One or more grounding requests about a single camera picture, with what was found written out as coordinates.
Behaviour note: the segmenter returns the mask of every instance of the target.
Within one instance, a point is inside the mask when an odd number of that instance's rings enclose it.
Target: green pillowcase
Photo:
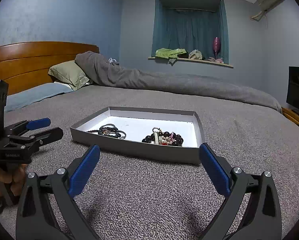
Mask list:
[[[69,84],[74,91],[81,88],[89,81],[89,78],[74,60],[50,67],[48,74]]]

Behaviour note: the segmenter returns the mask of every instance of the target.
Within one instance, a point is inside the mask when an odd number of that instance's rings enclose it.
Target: green cloth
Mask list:
[[[158,49],[155,57],[177,58],[178,54],[186,53],[185,49]]]

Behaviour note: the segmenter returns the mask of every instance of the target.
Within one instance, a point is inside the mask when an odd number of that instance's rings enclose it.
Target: beaded bracelet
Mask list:
[[[115,125],[108,123],[105,125],[102,125],[99,130],[90,130],[87,131],[89,133],[97,133],[98,135],[103,135],[107,137],[112,137],[112,138],[117,138],[117,139],[125,139],[126,138],[126,133],[119,130]]]
[[[170,146],[182,146],[184,142],[182,136],[180,136],[179,134],[175,134],[174,132],[163,133],[162,130],[157,127],[154,127],[152,131],[153,133],[151,135],[146,136],[142,140],[142,142],[151,143],[153,141],[154,144]]]

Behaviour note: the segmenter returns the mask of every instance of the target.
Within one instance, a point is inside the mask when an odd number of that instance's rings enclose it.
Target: human hand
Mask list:
[[[0,168],[0,181],[4,183],[12,183],[11,191],[15,196],[19,196],[22,192],[23,184],[25,181],[25,167],[26,164],[21,164],[13,174],[8,173]]]

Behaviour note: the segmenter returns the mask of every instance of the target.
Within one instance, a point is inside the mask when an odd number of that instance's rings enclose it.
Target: metal screw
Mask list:
[[[62,174],[64,174],[64,173],[65,173],[65,169],[64,169],[64,168],[59,168],[59,169],[57,170],[57,174],[62,175]]]
[[[30,172],[29,175],[27,175],[27,177],[29,177],[30,179],[34,178],[35,177],[35,173],[34,172]]]
[[[241,174],[242,173],[242,169],[240,167],[235,167],[234,168],[234,172],[237,174]]]
[[[269,171],[264,171],[264,175],[266,176],[266,177],[270,177],[270,176],[272,176],[272,174],[270,174],[270,172]]]

